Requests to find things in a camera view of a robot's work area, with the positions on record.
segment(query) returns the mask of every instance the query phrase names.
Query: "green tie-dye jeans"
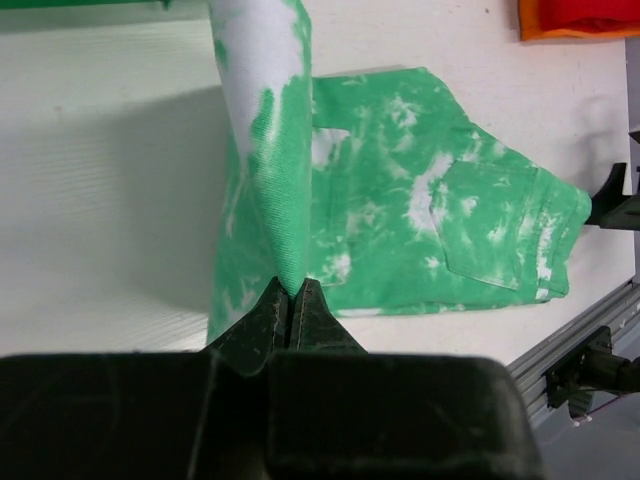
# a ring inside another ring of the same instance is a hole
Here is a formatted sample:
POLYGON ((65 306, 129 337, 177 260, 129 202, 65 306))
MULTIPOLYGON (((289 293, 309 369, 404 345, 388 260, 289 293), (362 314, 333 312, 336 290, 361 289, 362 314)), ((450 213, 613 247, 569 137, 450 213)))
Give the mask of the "green tie-dye jeans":
POLYGON ((473 124, 425 69, 309 77, 308 106, 296 82, 301 103, 285 87, 251 124, 269 182, 252 173, 253 154, 247 169, 234 131, 209 340, 272 276, 299 286, 282 266, 287 255, 321 282, 337 316, 491 309, 567 294, 567 261, 591 209, 585 192, 473 124), (295 142, 298 150, 283 148, 295 142))

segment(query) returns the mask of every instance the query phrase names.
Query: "orange cloth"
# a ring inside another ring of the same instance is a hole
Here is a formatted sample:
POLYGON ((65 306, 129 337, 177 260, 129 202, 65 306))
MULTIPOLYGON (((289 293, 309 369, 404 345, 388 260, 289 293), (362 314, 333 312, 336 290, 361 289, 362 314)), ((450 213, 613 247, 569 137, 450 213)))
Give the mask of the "orange cloth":
MULTIPOLYGON (((640 26, 636 22, 618 23, 617 29, 612 29, 609 19, 603 19, 596 15, 584 18, 580 21, 570 22, 561 28, 552 28, 554 24, 549 22, 549 10, 553 9, 552 2, 560 0, 520 0, 520 37, 522 40, 539 40, 558 37, 581 38, 617 38, 640 35, 640 26), (545 20, 541 22, 541 9, 544 9, 545 20)), ((602 0, 603 5, 617 0, 602 0)))

